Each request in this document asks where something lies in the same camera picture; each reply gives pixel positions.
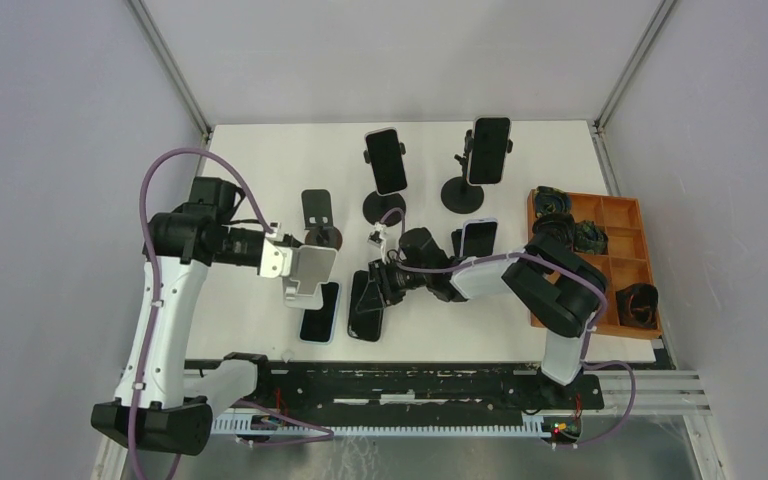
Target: phone screen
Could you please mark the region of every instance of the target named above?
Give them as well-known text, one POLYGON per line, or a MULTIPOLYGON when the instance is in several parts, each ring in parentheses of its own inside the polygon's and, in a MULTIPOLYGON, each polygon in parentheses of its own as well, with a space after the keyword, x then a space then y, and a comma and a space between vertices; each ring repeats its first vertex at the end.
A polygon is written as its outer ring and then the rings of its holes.
POLYGON ((502 181, 510 133, 509 118, 479 118, 475 121, 467 175, 470 184, 487 185, 502 181))
POLYGON ((375 176, 375 189, 380 195, 408 188, 402 147, 396 130, 387 129, 366 136, 366 150, 375 176))
POLYGON ((498 226, 499 224, 495 220, 466 223, 463 227, 460 256, 488 257, 493 255, 493 244, 496 242, 498 226))
POLYGON ((299 338, 306 342, 328 343, 334 333, 340 284, 336 282, 326 283, 321 288, 322 308, 305 310, 304 317, 302 317, 302 329, 299 332, 299 338))
POLYGON ((381 338, 383 310, 358 313, 357 305, 369 283, 369 272, 358 270, 352 276, 352 293, 349 298, 349 336, 367 342, 377 342, 381 338))

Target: smartphone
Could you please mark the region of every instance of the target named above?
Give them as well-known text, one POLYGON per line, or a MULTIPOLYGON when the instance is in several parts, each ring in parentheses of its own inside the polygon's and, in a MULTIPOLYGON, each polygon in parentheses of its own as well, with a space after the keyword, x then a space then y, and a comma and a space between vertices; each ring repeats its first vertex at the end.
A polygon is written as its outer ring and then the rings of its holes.
POLYGON ((358 270, 352 276, 352 291, 349 296, 349 336, 366 342, 377 342, 381 338, 381 324, 384 310, 358 313, 357 305, 369 283, 369 272, 358 270))
POLYGON ((366 134, 366 151, 375 190, 379 195, 389 195, 408 188, 405 164, 402 161, 402 144, 395 128, 385 128, 366 134))
POLYGON ((299 338, 303 342, 330 343, 334 337, 334 323, 337 321, 337 303, 340 300, 340 284, 323 284, 322 308, 305 310, 299 338))
POLYGON ((488 185, 502 181, 510 136, 510 118, 480 117, 475 120, 466 170, 467 183, 488 185))
POLYGON ((499 222, 495 218, 467 220, 461 234, 460 257, 488 257, 493 255, 496 243, 496 229, 499 222))

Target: wooden tray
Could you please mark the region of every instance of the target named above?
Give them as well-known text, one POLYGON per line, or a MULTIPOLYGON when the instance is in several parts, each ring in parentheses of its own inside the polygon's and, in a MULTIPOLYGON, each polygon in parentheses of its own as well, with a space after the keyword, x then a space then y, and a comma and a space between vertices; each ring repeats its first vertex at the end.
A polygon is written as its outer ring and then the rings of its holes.
MULTIPOLYGON (((534 224, 534 195, 532 190, 526 201, 528 215, 528 239, 534 236, 531 226, 534 224)), ((661 318, 655 313, 656 328, 638 328, 620 325, 617 313, 617 291, 634 284, 649 283, 655 285, 652 267, 649 263, 649 249, 643 232, 643 217, 636 198, 608 197, 585 193, 568 193, 572 201, 572 216, 576 222, 592 220, 608 234, 607 255, 587 255, 579 253, 581 258, 596 267, 608 278, 608 311, 596 328, 598 335, 615 337, 653 339, 663 333, 661 318)), ((531 325, 543 327, 540 320, 532 315, 531 325)))

